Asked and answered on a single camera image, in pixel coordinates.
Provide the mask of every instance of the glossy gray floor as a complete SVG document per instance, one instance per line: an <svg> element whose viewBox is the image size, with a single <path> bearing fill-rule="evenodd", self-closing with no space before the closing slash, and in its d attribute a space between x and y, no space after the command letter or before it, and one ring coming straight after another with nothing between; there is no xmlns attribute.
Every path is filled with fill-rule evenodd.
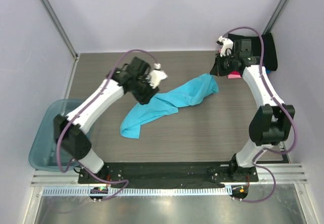
<svg viewBox="0 0 324 224"><path fill-rule="evenodd" d="M271 189L271 185L252 185L249 199L262 199ZM77 208L84 202L88 204ZM304 224L306 220L294 185L279 185L272 198L259 204L240 203L229 196L127 197L96 204L89 197L43 197L35 224L45 223Z"/></svg>
<svg viewBox="0 0 324 224"><path fill-rule="evenodd" d="M215 52L154 52L168 79L160 86L168 92L203 73L209 73ZM70 98L87 98L100 85L120 53L81 54ZM148 55L136 56L152 63ZM200 105L180 108L175 115L142 126L139 140L124 138L120 124L136 104L131 94L113 104L96 122L92 144L105 161L228 161L246 143L248 127L257 108L243 79L215 77L219 93ZM268 153L262 160L281 160Z"/></svg>

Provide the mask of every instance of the wall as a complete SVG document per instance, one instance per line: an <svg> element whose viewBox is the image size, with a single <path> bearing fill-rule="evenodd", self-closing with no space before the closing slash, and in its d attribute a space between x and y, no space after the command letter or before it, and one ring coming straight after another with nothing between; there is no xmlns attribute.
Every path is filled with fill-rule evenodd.
<svg viewBox="0 0 324 224"><path fill-rule="evenodd" d="M324 209L322 5L323 0L289 1L273 29L279 68L270 77L283 100L296 108L299 140L291 158L302 163L321 218Z"/></svg>
<svg viewBox="0 0 324 224"><path fill-rule="evenodd" d="M84 53L214 50L215 40L234 27L262 31L279 0L49 1Z"/></svg>
<svg viewBox="0 0 324 224"><path fill-rule="evenodd" d="M28 153L72 62L39 0L0 0L1 223L23 221L34 171Z"/></svg>

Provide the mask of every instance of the black cloth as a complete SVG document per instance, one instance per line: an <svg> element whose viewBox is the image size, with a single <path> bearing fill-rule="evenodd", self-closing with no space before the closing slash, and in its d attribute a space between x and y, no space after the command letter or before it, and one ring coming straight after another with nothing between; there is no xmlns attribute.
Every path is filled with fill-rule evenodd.
<svg viewBox="0 0 324 224"><path fill-rule="evenodd" d="M261 36L264 43L263 64L267 70L276 71L278 68L277 52L275 50L274 40L271 33ZM261 55L261 43L258 36L244 36L228 34L228 38L232 41L240 39L251 39L253 56Z"/></svg>

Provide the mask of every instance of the folded cloth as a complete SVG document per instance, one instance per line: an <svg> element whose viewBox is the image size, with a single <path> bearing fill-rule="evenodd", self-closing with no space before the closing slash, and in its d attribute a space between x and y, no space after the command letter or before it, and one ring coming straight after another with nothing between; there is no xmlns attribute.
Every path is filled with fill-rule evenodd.
<svg viewBox="0 0 324 224"><path fill-rule="evenodd" d="M120 134L123 137L138 139L141 125L164 115L176 114L178 107L200 104L212 93L218 93L218 85L213 76L206 73L172 91L158 93L147 105L137 103L132 108L120 126Z"/></svg>

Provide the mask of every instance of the blue object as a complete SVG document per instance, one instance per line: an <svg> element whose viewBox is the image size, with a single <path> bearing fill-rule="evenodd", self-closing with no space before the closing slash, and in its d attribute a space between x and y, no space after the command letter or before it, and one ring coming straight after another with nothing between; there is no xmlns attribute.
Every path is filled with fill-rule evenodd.
<svg viewBox="0 0 324 224"><path fill-rule="evenodd" d="M126 138L138 139L141 125L164 115L176 114L178 107L200 104L206 96L213 93L218 93L218 85L213 76L206 73L172 91L158 93L147 105L137 103L132 108L120 126L120 134Z"/></svg>
<svg viewBox="0 0 324 224"><path fill-rule="evenodd" d="M67 115L69 112L80 106L84 100L79 99L62 99L55 101L47 109L42 123L36 134L34 143L29 152L29 163L37 170L59 172L56 162L56 143L54 141L54 124L53 119L57 114ZM89 130L87 137L90 138L92 128ZM66 167L72 156L61 148L61 161L63 168Z"/></svg>

